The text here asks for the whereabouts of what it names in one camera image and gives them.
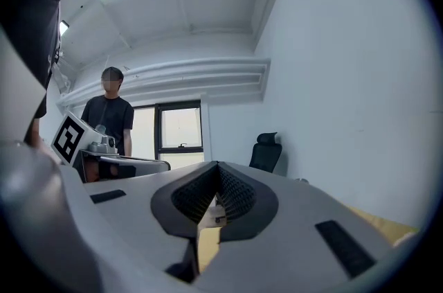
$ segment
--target black chair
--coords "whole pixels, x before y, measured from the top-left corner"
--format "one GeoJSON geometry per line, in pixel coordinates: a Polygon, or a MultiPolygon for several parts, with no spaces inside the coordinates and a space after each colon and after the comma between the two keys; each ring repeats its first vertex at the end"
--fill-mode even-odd
{"type": "Polygon", "coordinates": [[[257,144],[252,150],[250,168],[273,172],[280,155],[282,145],[275,142],[275,133],[263,133],[257,137],[257,144]]]}

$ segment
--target window frame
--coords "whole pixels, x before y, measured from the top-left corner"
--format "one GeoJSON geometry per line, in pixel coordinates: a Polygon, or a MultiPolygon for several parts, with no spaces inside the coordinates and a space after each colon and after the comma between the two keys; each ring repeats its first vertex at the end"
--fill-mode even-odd
{"type": "Polygon", "coordinates": [[[195,152],[203,153],[203,133],[201,130],[201,101],[185,101],[177,103],[157,103],[154,109],[154,155],[156,160],[160,160],[161,154],[190,154],[195,152]],[[201,146],[195,147],[175,147],[175,148],[164,148],[161,140],[161,112],[163,111],[174,111],[177,109],[192,109],[198,108],[200,113],[200,137],[201,146]]]}

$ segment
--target white wall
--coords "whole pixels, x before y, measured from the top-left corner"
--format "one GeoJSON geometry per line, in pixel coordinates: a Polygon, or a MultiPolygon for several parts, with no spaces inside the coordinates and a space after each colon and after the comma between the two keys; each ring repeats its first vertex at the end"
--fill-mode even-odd
{"type": "Polygon", "coordinates": [[[272,58],[263,109],[287,176],[419,226],[442,150],[438,38],[424,0],[277,0],[256,55],[272,58]]]}
{"type": "Polygon", "coordinates": [[[208,106],[212,159],[248,166],[257,136],[271,131],[264,128],[263,104],[208,106]]]}
{"type": "Polygon", "coordinates": [[[149,64],[210,57],[253,57],[253,40],[250,35],[190,35],[151,42],[129,53],[99,59],[77,77],[74,88],[99,80],[103,70],[115,66],[125,72],[149,64]]]}
{"type": "Polygon", "coordinates": [[[51,145],[55,132],[63,120],[63,115],[55,105],[60,98],[60,92],[57,84],[52,78],[49,81],[48,91],[46,94],[46,114],[40,119],[40,136],[47,145],[51,145]]]}

